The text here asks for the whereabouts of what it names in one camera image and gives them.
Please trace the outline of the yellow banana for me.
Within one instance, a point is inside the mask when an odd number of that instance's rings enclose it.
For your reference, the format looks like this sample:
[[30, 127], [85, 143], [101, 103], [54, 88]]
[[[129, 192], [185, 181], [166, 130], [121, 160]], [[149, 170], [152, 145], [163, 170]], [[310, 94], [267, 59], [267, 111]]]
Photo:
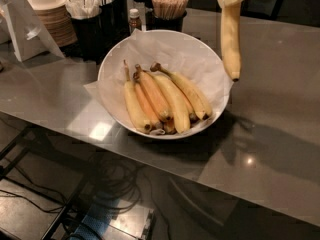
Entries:
[[183, 94], [187, 97], [189, 102], [191, 103], [196, 116], [200, 120], [206, 120], [212, 116], [213, 110], [212, 106], [204, 95], [204, 93], [198, 88], [196, 84], [194, 84], [187, 77], [182, 75], [179, 72], [171, 72], [165, 69], [160, 63], [154, 62], [150, 70], [152, 72], [160, 71], [166, 75], [168, 75], [171, 80], [177, 85], [177, 87], [183, 92]]
[[170, 121], [173, 118], [173, 113], [158, 84], [139, 64], [135, 65], [135, 69], [135, 79], [140, 83], [141, 88], [157, 117], [162, 122]]
[[126, 77], [124, 83], [124, 98], [129, 118], [137, 131], [147, 134], [152, 128], [151, 121], [140, 106], [135, 92], [134, 82], [130, 78], [127, 62], [123, 61], [123, 63]]
[[240, 5], [224, 7], [221, 14], [221, 53], [224, 68], [233, 81], [238, 81], [241, 73], [239, 26]]

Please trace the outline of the orange-tinted banana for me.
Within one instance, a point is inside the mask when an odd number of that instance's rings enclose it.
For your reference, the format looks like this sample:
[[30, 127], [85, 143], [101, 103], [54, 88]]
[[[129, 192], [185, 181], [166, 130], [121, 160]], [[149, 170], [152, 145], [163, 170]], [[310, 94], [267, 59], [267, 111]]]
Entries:
[[161, 129], [163, 127], [162, 122], [159, 120], [157, 115], [155, 114], [151, 104], [149, 103], [146, 95], [144, 94], [142, 87], [139, 83], [134, 84], [135, 92], [139, 101], [139, 104], [144, 111], [144, 113], [148, 116], [151, 121], [152, 127], [154, 129]]

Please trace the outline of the black cup holding sticks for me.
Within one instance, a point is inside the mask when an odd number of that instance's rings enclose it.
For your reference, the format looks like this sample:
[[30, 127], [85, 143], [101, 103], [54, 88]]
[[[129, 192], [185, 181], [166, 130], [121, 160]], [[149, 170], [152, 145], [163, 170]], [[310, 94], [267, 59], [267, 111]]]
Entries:
[[165, 29], [165, 30], [181, 32], [183, 28], [183, 20], [186, 17], [186, 15], [187, 15], [187, 12], [184, 12], [184, 14], [179, 18], [165, 20], [165, 19], [156, 17], [154, 12], [147, 12], [146, 13], [146, 29], [147, 30]]

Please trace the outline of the small brown bottle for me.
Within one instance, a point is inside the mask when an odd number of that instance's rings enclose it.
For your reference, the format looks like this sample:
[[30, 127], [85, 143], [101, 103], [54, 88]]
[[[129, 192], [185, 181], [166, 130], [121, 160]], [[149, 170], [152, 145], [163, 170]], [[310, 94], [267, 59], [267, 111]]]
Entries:
[[129, 10], [129, 29], [133, 33], [135, 30], [142, 30], [142, 21], [139, 10], [132, 8]]

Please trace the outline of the black cup with packets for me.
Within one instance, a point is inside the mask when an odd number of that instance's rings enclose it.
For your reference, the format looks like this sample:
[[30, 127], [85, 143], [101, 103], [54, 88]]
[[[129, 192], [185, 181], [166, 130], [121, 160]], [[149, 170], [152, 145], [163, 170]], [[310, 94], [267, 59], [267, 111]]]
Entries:
[[127, 32], [127, 0], [102, 0], [100, 8], [102, 28], [108, 39]]

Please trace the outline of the black cup with napkins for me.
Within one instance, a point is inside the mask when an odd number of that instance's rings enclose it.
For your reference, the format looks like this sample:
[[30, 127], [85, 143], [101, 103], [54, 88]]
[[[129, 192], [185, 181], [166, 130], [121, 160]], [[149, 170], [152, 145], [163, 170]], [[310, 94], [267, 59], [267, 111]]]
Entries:
[[84, 60], [97, 62], [103, 54], [100, 0], [66, 0]]

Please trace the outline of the stack of brown bowls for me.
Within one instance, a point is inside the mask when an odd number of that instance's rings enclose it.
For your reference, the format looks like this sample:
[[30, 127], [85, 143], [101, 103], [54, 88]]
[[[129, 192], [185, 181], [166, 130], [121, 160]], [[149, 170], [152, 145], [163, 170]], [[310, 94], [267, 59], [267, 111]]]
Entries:
[[65, 6], [36, 10], [35, 13], [59, 47], [65, 47], [77, 41], [76, 33]]

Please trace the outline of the white paper bag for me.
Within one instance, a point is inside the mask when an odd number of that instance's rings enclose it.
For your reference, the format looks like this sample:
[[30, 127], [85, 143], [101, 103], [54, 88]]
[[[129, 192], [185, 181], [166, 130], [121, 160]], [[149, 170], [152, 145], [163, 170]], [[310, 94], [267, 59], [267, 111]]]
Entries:
[[19, 62], [43, 52], [64, 55], [27, 0], [0, 0], [1, 18], [7, 26]]

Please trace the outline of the metal box on floor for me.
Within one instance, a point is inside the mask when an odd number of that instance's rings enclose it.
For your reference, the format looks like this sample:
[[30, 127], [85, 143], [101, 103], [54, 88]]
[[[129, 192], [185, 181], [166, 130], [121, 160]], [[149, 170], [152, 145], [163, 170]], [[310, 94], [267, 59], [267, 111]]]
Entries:
[[151, 240], [153, 221], [151, 208], [96, 197], [70, 240]]

